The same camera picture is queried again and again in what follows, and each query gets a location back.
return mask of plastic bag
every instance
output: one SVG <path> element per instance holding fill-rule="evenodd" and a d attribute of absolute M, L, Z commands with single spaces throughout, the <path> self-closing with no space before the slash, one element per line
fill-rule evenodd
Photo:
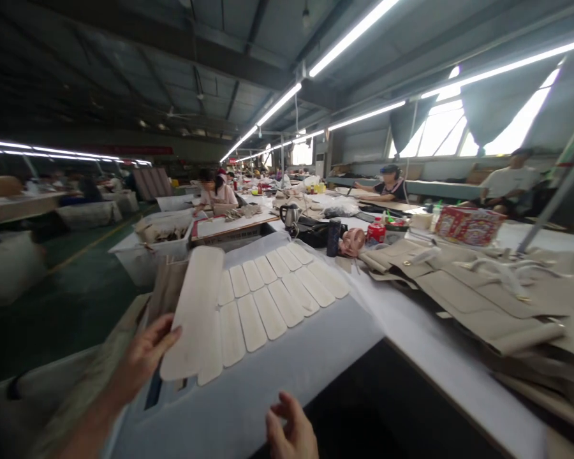
<path fill-rule="evenodd" d="M 360 212 L 357 200 L 346 196 L 332 198 L 324 207 L 323 215 L 330 219 L 334 217 L 353 217 Z"/>

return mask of steel beam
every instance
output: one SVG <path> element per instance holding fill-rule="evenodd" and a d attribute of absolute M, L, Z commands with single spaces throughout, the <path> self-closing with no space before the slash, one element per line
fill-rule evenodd
<path fill-rule="evenodd" d="M 176 59 L 207 68 L 228 78 L 283 92 L 295 81 L 293 73 L 209 40 L 121 7 L 115 0 L 30 0 L 66 18 L 94 27 L 138 45 L 153 48 Z M 327 86 L 312 81 L 302 85 L 300 98 L 329 110 L 336 107 L 336 95 Z"/>

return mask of green floor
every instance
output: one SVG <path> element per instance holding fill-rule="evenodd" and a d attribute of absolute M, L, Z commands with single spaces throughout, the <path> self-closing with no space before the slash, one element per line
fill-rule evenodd
<path fill-rule="evenodd" d="M 131 233 L 141 214 L 153 212 L 159 212 L 156 205 L 141 205 L 139 214 L 126 215 L 119 224 L 68 233 L 43 244 L 47 266 L 58 269 L 15 303 L 0 308 L 0 381 L 106 339 L 132 299 L 145 292 L 108 250 Z"/>

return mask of worker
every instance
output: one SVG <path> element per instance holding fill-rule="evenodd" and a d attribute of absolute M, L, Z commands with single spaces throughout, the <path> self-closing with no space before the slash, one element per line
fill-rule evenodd
<path fill-rule="evenodd" d="M 193 212 L 198 215 L 205 206 L 212 204 L 234 204 L 238 205 L 238 200 L 234 190 L 226 185 L 227 179 L 223 174 L 215 175 L 209 169 L 200 169 L 198 180 L 202 187 L 202 198 Z"/>
<path fill-rule="evenodd" d="M 383 183 L 379 183 L 373 187 L 360 185 L 355 182 L 355 188 L 368 191 L 369 193 L 378 193 L 379 196 L 366 196 L 366 201 L 404 201 L 406 200 L 406 183 L 402 177 L 402 170 L 395 164 L 389 164 L 381 169 L 383 176 Z"/>
<path fill-rule="evenodd" d="M 134 400 L 155 373 L 162 356 L 179 339 L 181 327 L 170 331 L 173 318 L 174 314 L 161 316 L 132 340 L 106 387 L 52 459 L 99 457 L 123 408 Z M 284 429 L 279 418 L 287 421 Z M 266 413 L 266 434 L 273 458 L 319 458 L 313 426 L 298 400 L 287 392 L 280 392 L 279 403 Z"/>
<path fill-rule="evenodd" d="M 113 174 L 112 178 L 110 179 L 110 187 L 113 193 L 118 193 L 119 191 L 123 190 L 123 184 L 116 174 Z"/>
<path fill-rule="evenodd" d="M 519 198 L 531 190 L 538 180 L 535 169 L 525 166 L 532 153 L 531 149 L 526 148 L 513 151 L 508 167 L 493 171 L 479 185 L 480 197 L 460 206 L 492 209 L 503 215 L 512 213 Z"/>

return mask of cut leather strip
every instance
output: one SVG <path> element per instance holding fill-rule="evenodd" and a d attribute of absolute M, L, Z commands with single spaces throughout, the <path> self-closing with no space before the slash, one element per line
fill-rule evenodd
<path fill-rule="evenodd" d="M 221 352 L 221 316 L 219 311 L 212 313 L 212 326 L 205 340 L 203 361 L 198 373 L 198 385 L 204 386 L 218 378 L 223 371 L 223 355 Z"/>
<path fill-rule="evenodd" d="M 191 251 L 172 329 L 182 326 L 178 341 L 164 355 L 159 375 L 164 381 L 194 376 L 200 370 L 202 343 L 212 327 L 219 289 L 209 279 L 220 279 L 225 253 L 215 247 Z"/>
<path fill-rule="evenodd" d="M 304 317 L 310 317 L 319 310 L 317 302 L 294 273 L 289 273 L 283 277 L 283 284 L 293 299 L 304 308 Z"/>
<path fill-rule="evenodd" d="M 231 367 L 247 353 L 240 326 L 240 316 L 236 302 L 226 304 L 219 310 L 221 315 L 221 353 L 223 366 Z"/>
<path fill-rule="evenodd" d="M 292 254 L 302 263 L 303 265 L 308 265 L 313 260 L 313 256 L 310 255 L 303 247 L 295 242 L 287 244 L 287 248 Z"/>
<path fill-rule="evenodd" d="M 266 254 L 266 258 L 272 265 L 272 269 L 278 277 L 283 277 L 289 274 L 290 269 L 285 265 L 285 262 L 277 251 L 268 252 Z"/>
<path fill-rule="evenodd" d="M 241 298 L 249 292 L 249 283 L 247 277 L 244 275 L 242 265 L 230 268 L 230 277 L 232 278 L 232 287 L 234 288 L 234 296 Z"/>
<path fill-rule="evenodd" d="M 314 261 L 308 269 L 336 298 L 344 298 L 351 291 L 348 282 L 320 261 Z"/>
<path fill-rule="evenodd" d="M 219 283 L 219 306 L 226 305 L 232 301 L 234 301 L 232 278 L 230 277 L 230 272 L 225 270 L 221 274 L 221 282 Z"/>
<path fill-rule="evenodd" d="M 242 270 L 244 271 L 244 275 L 247 277 L 247 283 L 249 284 L 249 289 L 251 291 L 259 290 L 263 287 L 263 279 L 261 278 L 260 272 L 255 266 L 254 261 L 245 261 L 242 264 Z"/>
<path fill-rule="evenodd" d="M 285 265 L 287 265 L 287 267 L 291 271 L 295 271 L 296 269 L 302 267 L 302 264 L 298 261 L 295 255 L 292 254 L 287 247 L 279 247 L 278 249 L 276 249 L 276 252 L 278 253 L 278 255 L 281 256 L 281 258 L 285 262 Z"/>
<path fill-rule="evenodd" d="M 277 280 L 271 283 L 268 286 L 268 290 L 289 328 L 298 325 L 304 320 L 302 306 L 293 299 L 281 281 Z"/>
<path fill-rule="evenodd" d="M 260 272 L 264 284 L 271 284 L 278 279 L 274 270 L 270 266 L 270 262 L 268 262 L 268 259 L 265 256 L 256 258 L 255 266 L 257 266 L 257 269 Z"/>
<path fill-rule="evenodd" d="M 285 324 L 276 303 L 272 299 L 267 287 L 253 293 L 257 310 L 260 313 L 261 322 L 270 340 L 275 340 L 287 331 Z"/>
<path fill-rule="evenodd" d="M 266 344 L 268 338 L 252 295 L 243 296 L 238 300 L 238 313 L 247 351 L 255 352 Z"/>
<path fill-rule="evenodd" d="M 310 270 L 303 266 L 295 272 L 295 276 L 302 283 L 308 292 L 313 296 L 314 300 L 321 307 L 328 307 L 335 301 L 334 296 L 328 291 L 327 288 L 322 286 L 319 281 L 313 276 Z"/>

